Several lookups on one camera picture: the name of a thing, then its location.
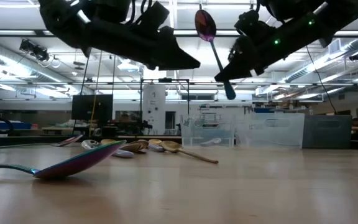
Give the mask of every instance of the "wire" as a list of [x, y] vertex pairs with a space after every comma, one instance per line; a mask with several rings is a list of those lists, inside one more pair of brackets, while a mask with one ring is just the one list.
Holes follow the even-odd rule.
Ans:
[[96, 107], [96, 95], [98, 94], [100, 65], [102, 64], [102, 52], [103, 52], [103, 51], [100, 51], [100, 56], [99, 56], [98, 77], [96, 78], [96, 88], [95, 88], [95, 93], [94, 93], [94, 98], [93, 98], [93, 109], [92, 109], [92, 116], [91, 116], [91, 124], [90, 124], [90, 126], [89, 126], [89, 137], [91, 137], [91, 135], [92, 135], [92, 122], [93, 122], [93, 116], [94, 116], [94, 109], [95, 109], [95, 107]]
[[256, 12], [259, 12], [260, 10], [260, 0], [256, 0]]
[[[148, 9], [150, 9], [150, 7], [152, 7], [152, 1], [153, 0], [149, 0], [149, 2], [148, 2], [148, 4], [147, 4], [147, 9], [146, 10], [148, 10]], [[146, 5], [146, 2], [147, 2], [147, 0], [143, 0], [142, 1], [142, 4], [140, 5], [140, 12], [143, 14], [144, 13], [144, 6]]]
[[[80, 91], [80, 96], [82, 95], [82, 91], [84, 89], [84, 85], [85, 85], [85, 78], [86, 78], [86, 71], [88, 70], [88, 63], [90, 61], [90, 58], [88, 57], [88, 59], [86, 59], [86, 65], [85, 65], [85, 71], [84, 71], [84, 79], [82, 80], [82, 86], [81, 86], [81, 91]], [[71, 133], [71, 135], [74, 135], [74, 130], [75, 130], [75, 125], [77, 124], [77, 120], [74, 120], [74, 126], [73, 126], [73, 132]]]
[[29, 54], [29, 53], [28, 53], [28, 52], [25, 53], [25, 55], [23, 55], [22, 58], [20, 58], [20, 60], [15, 64], [15, 66], [18, 65], [18, 64], [25, 58], [25, 56], [26, 56], [27, 54]]
[[327, 97], [328, 97], [329, 103], [330, 103], [330, 104], [331, 104], [331, 106], [333, 107], [333, 109], [334, 109], [334, 113], [335, 113], [335, 114], [337, 114], [337, 112], [336, 112], [336, 110], [335, 110], [335, 106], [333, 105], [333, 102], [331, 101], [331, 97], [329, 96], [329, 93], [328, 93], [328, 91], [327, 91], [326, 87], [324, 86], [323, 81], [321, 80], [321, 75], [320, 75], [320, 73], [317, 71], [316, 66], [314, 65], [314, 60], [313, 60], [313, 58], [311, 57], [311, 54], [310, 54], [310, 51], [309, 51], [309, 47], [308, 47], [308, 46], [306, 46], [306, 50], [308, 51], [308, 54], [309, 54], [309, 57], [310, 57], [311, 63], [313, 64], [314, 70], [316, 71], [316, 73], [317, 73], [317, 75], [318, 75], [318, 78], [320, 79], [321, 86], [324, 88], [324, 91], [325, 91], [325, 92], [326, 92], [326, 94], [327, 94]]
[[134, 22], [135, 14], [136, 14], [136, 4], [135, 4], [135, 0], [132, 0], [132, 14], [131, 14], [131, 18], [130, 18], [130, 19], [128, 20], [128, 22], [126, 22], [125, 24], [131, 25], [131, 24]]

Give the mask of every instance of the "ceiling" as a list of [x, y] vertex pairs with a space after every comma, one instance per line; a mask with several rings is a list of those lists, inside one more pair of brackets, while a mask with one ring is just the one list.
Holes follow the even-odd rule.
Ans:
[[[163, 26], [171, 26], [175, 29], [190, 29], [194, 30], [194, 15], [198, 10], [199, 1], [192, 0], [164, 0], [160, 1], [171, 14], [164, 22]], [[140, 1], [136, 1], [137, 16], [140, 14]], [[218, 29], [233, 29], [233, 25], [237, 22], [238, 16], [250, 8], [250, 1], [236, 1], [236, 0], [209, 0], [203, 1], [204, 9], [207, 10], [216, 21]], [[0, 29], [1, 30], [43, 30], [45, 29], [42, 18], [39, 14], [37, 1], [31, 0], [0, 0]], [[277, 22], [267, 10], [263, 7], [260, 10], [260, 20], [267, 22], [270, 26], [280, 26], [281, 23]], [[358, 30], [358, 20], [354, 21], [345, 27], [345, 30]], [[56, 37], [0, 37], [0, 46], [10, 51], [21, 55], [29, 60], [35, 61], [29, 55], [23, 54], [19, 50], [22, 39], [30, 39], [31, 41], [39, 44], [48, 49], [48, 53], [58, 58], [61, 62], [60, 66], [54, 68], [57, 64], [54, 61], [43, 63], [43, 66], [48, 66], [48, 69], [57, 72], [64, 77], [67, 77], [74, 82], [82, 82], [84, 70], [75, 70], [76, 65], [74, 61], [86, 63], [87, 59], [82, 55], [79, 50], [73, 49]], [[235, 37], [217, 37], [215, 39], [215, 46], [218, 56], [222, 61], [223, 66], [228, 64], [227, 55], [229, 50], [236, 40]], [[188, 78], [194, 82], [213, 82], [214, 76], [219, 72], [216, 59], [213, 51], [208, 42], [204, 42], [197, 37], [177, 37], [179, 46], [187, 53], [201, 62], [201, 67], [194, 70], [181, 70], [177, 72], [167, 72], [163, 76], [169, 78]], [[309, 51], [313, 57], [318, 58], [319, 55], [324, 54], [326, 49], [322, 48], [319, 42], [312, 43], [308, 46]], [[126, 72], [120, 70], [117, 66], [123, 62], [120, 58], [114, 58], [107, 52], [93, 49], [91, 57], [89, 58], [89, 65], [86, 72], [86, 77], [92, 78], [96, 81], [99, 72], [100, 82], [111, 82], [113, 73], [116, 77], [115, 82], [138, 82], [140, 80], [139, 72]], [[289, 73], [301, 68], [305, 64], [310, 64], [310, 58], [306, 48], [302, 48], [295, 53], [291, 54], [286, 60], [280, 60], [266, 69], [265, 73], [259, 77], [252, 77], [242, 80], [234, 80], [235, 82], [279, 82], [283, 80]], [[324, 77], [329, 77], [338, 72], [348, 68], [349, 65], [356, 66], [358, 62], [349, 62], [345, 65], [345, 60], [340, 59], [327, 66], [319, 68]], [[145, 73], [144, 78], [153, 78], [161, 74], [154, 74], [152, 72]], [[316, 75], [308, 75], [302, 77], [296, 82], [318, 82]], [[238, 86], [236, 90], [255, 90], [258, 86]], [[111, 86], [99, 86], [100, 89], [110, 89]], [[136, 89], [139, 84], [129, 86], [117, 86], [117, 89]], [[197, 89], [211, 89], [210, 86], [193, 86]]]

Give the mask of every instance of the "blue object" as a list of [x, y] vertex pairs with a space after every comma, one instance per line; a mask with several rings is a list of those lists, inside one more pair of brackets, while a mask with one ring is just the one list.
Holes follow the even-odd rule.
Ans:
[[[14, 129], [31, 129], [32, 124], [29, 123], [12, 123]], [[0, 129], [9, 129], [6, 123], [0, 123]]]

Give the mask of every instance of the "wooden spoon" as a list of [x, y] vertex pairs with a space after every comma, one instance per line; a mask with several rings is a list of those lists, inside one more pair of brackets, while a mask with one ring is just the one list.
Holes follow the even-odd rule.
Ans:
[[213, 159], [208, 159], [207, 157], [198, 155], [198, 154], [196, 154], [194, 152], [185, 151], [185, 150], [183, 150], [181, 148], [181, 144], [178, 144], [178, 143], [173, 142], [173, 141], [163, 141], [161, 143], [161, 146], [168, 152], [172, 152], [172, 153], [181, 152], [181, 153], [186, 154], [188, 156], [191, 156], [191, 157], [194, 157], [194, 158], [197, 158], [197, 159], [201, 159], [202, 161], [211, 162], [213, 164], [218, 164], [219, 163], [219, 161], [216, 161], [216, 160], [213, 160]]
[[149, 144], [153, 144], [153, 145], [156, 145], [156, 146], [159, 146], [159, 145], [161, 145], [161, 140], [159, 140], [159, 139], [150, 139], [149, 140]]
[[129, 144], [141, 144], [142, 145], [142, 149], [147, 149], [147, 147], [149, 146], [149, 142], [148, 141], [142, 141], [142, 140], [138, 140], [138, 141], [134, 141], [131, 142]]
[[142, 151], [142, 149], [144, 149], [142, 144], [129, 144], [126, 146], [122, 146], [120, 149], [136, 154], [146, 154], [145, 151]]

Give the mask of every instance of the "iridescent spoon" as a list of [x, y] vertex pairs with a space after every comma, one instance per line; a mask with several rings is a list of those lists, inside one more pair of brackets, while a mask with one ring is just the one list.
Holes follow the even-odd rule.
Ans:
[[111, 144], [99, 146], [93, 150], [86, 151], [78, 156], [72, 157], [71, 159], [63, 162], [59, 162], [58, 164], [43, 170], [37, 170], [22, 165], [7, 164], [0, 164], [0, 168], [19, 170], [28, 174], [32, 174], [33, 177], [40, 179], [60, 179], [93, 167], [103, 159], [111, 156], [116, 150], [125, 144], [125, 142], [125, 140], [116, 141]]
[[[223, 71], [223, 66], [219, 59], [218, 53], [216, 52], [216, 48], [214, 44], [214, 39], [216, 36], [216, 24], [214, 19], [212, 18], [211, 15], [209, 15], [208, 12], [200, 9], [196, 13], [195, 25], [196, 25], [198, 37], [211, 44], [219, 69], [220, 71]], [[224, 90], [226, 91], [226, 97], [229, 100], [236, 99], [236, 92], [234, 91], [233, 86], [231, 86], [230, 82], [225, 81], [223, 82], [223, 85], [224, 85]]]

